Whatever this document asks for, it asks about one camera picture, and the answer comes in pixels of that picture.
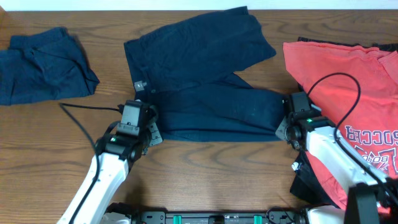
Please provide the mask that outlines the navy blue shorts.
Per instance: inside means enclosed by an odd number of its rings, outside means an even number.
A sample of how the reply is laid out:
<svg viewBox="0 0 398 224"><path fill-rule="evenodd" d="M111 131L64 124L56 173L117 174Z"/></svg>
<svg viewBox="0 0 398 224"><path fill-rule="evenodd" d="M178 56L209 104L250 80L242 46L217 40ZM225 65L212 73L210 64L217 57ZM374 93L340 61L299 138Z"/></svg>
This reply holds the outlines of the navy blue shorts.
<svg viewBox="0 0 398 224"><path fill-rule="evenodd" d="M247 7L163 26L127 41L124 49L136 98L156 107L164 139L276 140L283 96L239 77L276 54Z"/></svg>

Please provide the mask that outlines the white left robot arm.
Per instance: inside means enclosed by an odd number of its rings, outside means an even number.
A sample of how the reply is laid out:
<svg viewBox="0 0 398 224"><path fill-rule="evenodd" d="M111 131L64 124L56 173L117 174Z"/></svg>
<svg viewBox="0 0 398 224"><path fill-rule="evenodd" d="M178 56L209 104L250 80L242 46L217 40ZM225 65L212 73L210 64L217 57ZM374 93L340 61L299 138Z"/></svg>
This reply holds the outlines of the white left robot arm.
<svg viewBox="0 0 398 224"><path fill-rule="evenodd" d="M81 127L94 150L88 173L59 223L139 223L128 206L111 203L133 165L147 154L149 147L162 143L154 105L127 100L116 109L121 120L111 123L103 136L92 140Z"/></svg>

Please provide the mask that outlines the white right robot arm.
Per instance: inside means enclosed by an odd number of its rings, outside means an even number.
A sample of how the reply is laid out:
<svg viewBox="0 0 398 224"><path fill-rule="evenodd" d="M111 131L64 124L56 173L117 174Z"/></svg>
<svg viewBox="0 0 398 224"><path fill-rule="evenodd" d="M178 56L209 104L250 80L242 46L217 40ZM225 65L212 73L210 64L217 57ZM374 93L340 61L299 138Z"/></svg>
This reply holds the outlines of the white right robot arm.
<svg viewBox="0 0 398 224"><path fill-rule="evenodd" d="M365 161L305 92L283 97L282 104L285 116L276 135L316 157L348 195L345 210L306 208L296 223L397 223L397 181Z"/></svg>

